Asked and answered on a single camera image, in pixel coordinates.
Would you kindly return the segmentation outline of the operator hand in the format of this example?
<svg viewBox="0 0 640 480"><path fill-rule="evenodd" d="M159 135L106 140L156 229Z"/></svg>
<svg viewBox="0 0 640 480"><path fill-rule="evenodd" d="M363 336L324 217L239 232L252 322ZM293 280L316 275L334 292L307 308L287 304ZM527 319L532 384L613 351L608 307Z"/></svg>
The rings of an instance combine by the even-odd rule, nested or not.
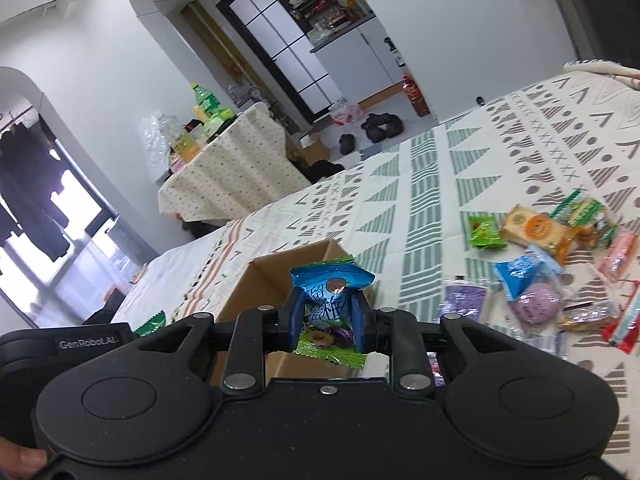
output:
<svg viewBox="0 0 640 480"><path fill-rule="evenodd" d="M0 467L11 478L30 477L46 466L47 461L47 453L39 448L24 448L0 438Z"/></svg>

